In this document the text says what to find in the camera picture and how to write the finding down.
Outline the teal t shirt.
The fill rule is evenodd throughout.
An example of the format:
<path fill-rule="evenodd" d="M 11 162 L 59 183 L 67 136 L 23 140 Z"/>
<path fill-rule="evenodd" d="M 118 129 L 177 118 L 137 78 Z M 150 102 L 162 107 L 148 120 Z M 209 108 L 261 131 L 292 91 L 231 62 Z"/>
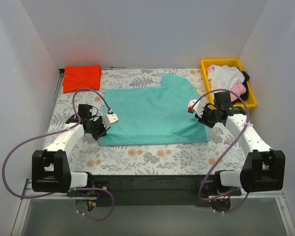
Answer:
<path fill-rule="evenodd" d="M 103 146 L 204 143 L 209 128 L 188 112 L 190 100 L 198 99 L 185 78 L 167 74 L 162 85 L 146 88 L 108 89 L 105 100 L 119 121 L 101 139 Z"/>

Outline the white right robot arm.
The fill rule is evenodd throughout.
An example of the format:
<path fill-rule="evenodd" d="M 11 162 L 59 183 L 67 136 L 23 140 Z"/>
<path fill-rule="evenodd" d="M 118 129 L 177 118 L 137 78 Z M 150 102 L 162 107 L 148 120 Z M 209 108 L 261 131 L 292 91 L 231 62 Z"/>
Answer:
<path fill-rule="evenodd" d="M 235 107 L 231 91 L 216 89 L 213 104 L 203 104 L 199 99 L 188 103 L 188 111 L 198 122 L 207 127 L 222 123 L 235 137 L 245 154 L 239 171 L 217 171 L 212 188 L 217 195 L 224 195 L 232 188 L 242 188 L 247 193 L 277 191 L 283 188 L 285 155 L 271 148 L 250 123 L 248 108 Z"/>

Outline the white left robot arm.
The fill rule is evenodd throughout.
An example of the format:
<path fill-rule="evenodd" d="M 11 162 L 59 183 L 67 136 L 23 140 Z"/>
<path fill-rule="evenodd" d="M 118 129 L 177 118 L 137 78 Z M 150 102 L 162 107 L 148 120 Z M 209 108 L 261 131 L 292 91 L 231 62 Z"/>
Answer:
<path fill-rule="evenodd" d="M 85 134 L 91 134 L 95 140 L 106 135 L 102 116 L 93 112 L 97 108 L 92 105 L 80 104 L 78 118 L 72 115 L 65 123 L 65 132 L 58 135 L 54 142 L 44 150 L 36 150 L 32 155 L 32 189 L 35 192 L 67 193 L 78 188 L 85 197 L 94 193 L 95 185 L 89 181 L 89 173 L 72 172 L 69 168 L 68 157 L 77 142 Z"/>

